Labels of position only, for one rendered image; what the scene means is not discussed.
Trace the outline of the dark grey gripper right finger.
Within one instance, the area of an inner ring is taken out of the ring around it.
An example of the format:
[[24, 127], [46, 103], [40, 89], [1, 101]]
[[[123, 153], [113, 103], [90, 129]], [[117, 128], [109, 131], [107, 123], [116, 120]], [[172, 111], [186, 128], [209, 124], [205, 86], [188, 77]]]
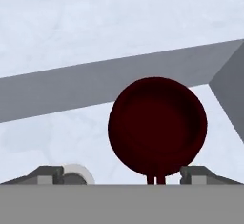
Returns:
[[240, 185], [240, 182], [216, 175], [205, 166], [185, 166], [180, 169], [181, 185]]

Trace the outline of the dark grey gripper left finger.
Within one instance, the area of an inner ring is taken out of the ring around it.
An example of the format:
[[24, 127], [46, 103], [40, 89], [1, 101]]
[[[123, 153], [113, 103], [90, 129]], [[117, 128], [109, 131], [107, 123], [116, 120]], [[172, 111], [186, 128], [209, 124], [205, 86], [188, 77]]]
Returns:
[[31, 173], [12, 180], [3, 182], [3, 185], [38, 185], [38, 184], [58, 184], [59, 179], [64, 174], [63, 166], [39, 166]]

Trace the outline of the white mug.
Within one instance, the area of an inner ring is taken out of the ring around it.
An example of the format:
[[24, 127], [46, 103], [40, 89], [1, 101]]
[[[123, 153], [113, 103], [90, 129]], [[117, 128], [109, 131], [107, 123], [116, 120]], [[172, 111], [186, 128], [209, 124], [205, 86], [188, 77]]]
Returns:
[[95, 181], [90, 171], [79, 164], [68, 164], [64, 166], [61, 177], [63, 185], [94, 185]]

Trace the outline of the dark red pot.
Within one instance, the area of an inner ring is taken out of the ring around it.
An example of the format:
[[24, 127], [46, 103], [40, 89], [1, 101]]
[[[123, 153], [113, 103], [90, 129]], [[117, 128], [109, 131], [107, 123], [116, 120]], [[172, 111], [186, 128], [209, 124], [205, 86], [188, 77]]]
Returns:
[[186, 86], [163, 77], [142, 78], [115, 100], [108, 136], [116, 156], [149, 185], [189, 165], [202, 148], [207, 116]]

